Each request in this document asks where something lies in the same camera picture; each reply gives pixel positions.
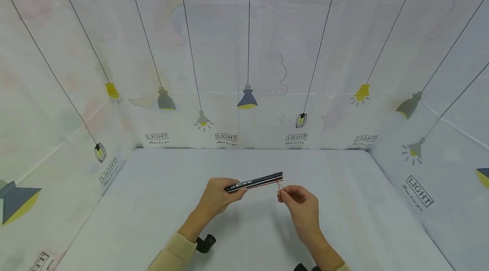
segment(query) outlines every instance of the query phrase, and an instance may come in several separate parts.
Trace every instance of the left hand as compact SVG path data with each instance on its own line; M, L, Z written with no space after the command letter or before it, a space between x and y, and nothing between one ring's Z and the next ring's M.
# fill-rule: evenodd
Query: left hand
M238 182L238 180L230 178L211 178L200 198L199 204L190 213L178 233L187 238L188 241L195 242L213 217L225 211L229 204L241 200L248 191L247 188L241 188L236 193L226 193L225 187Z
M241 188L236 193L228 194L225 187L234 185L239 181L230 178L211 178L207 187L200 198L199 204L195 211L210 220L226 210L229 204L239 201L248 191L247 188Z

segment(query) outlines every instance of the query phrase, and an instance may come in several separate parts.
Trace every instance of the hand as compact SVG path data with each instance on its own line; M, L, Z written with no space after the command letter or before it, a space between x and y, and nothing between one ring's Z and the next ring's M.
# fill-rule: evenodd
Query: hand
M238 180L229 178L211 178L199 203L178 230L178 233L187 238L188 241L196 242L204 227L215 216L225 211L229 204L241 200L248 191L247 188L241 188L236 193L226 193L225 187L238 182Z
M306 188L298 185L284 187L278 194L278 201L289 208L297 236L303 243L314 236L322 236L319 228L319 201Z
M209 221L212 220L213 217L225 211L229 204L241 200L248 191L247 188L241 188L236 193L226 193L225 187L238 182L238 180L230 178L211 178L195 210L207 217Z

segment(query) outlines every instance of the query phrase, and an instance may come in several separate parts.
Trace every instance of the sleeve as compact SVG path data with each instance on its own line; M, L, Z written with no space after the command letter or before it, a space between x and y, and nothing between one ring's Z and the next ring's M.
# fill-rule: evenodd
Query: sleeve
M175 232L147 271L183 271L196 248L197 243L191 243Z

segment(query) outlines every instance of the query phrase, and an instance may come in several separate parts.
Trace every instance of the white surface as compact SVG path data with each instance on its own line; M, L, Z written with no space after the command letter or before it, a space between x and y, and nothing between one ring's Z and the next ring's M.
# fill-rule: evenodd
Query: white surface
M320 202L321 227L352 270L452 270L370 155L359 150L138 149L57 271L145 270L193 209L210 177L284 172ZM248 191L201 236L217 239L189 270L290 270L314 264L277 186Z

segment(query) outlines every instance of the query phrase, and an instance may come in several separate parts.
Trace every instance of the black clamp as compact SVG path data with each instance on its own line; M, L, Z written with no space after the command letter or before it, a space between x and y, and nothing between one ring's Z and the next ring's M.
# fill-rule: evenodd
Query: black clamp
M199 237L197 238L197 251L204 254L209 253L209 251L211 251L211 248L215 243L216 243L216 239L211 234L207 235L205 240L202 240Z
M298 264L294 271L308 271L303 264ZM312 268L312 271L321 271L318 266Z

